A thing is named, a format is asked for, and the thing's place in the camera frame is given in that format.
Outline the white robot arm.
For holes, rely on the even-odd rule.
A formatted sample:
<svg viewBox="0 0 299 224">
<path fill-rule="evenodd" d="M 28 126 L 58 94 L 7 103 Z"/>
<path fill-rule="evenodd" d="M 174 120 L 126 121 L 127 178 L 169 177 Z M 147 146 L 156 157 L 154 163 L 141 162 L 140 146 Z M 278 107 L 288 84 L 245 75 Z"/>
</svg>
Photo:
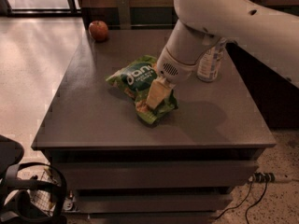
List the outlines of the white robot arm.
<svg viewBox="0 0 299 224">
<path fill-rule="evenodd" d="M 178 21 L 157 61 L 146 104 L 154 109 L 221 38 L 299 86 L 299 17 L 250 0 L 174 0 Z"/>
</svg>

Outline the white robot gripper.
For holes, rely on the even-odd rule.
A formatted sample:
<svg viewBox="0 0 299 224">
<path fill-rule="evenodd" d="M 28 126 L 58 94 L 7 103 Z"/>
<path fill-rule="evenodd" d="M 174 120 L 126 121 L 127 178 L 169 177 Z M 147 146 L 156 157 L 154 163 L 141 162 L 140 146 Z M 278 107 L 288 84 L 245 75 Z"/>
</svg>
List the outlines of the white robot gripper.
<svg viewBox="0 0 299 224">
<path fill-rule="evenodd" d="M 173 86 L 189 78 L 199 59 L 220 40 L 177 21 L 157 61 L 157 76 L 149 88 L 146 104 L 155 109 L 170 96 Z"/>
</svg>

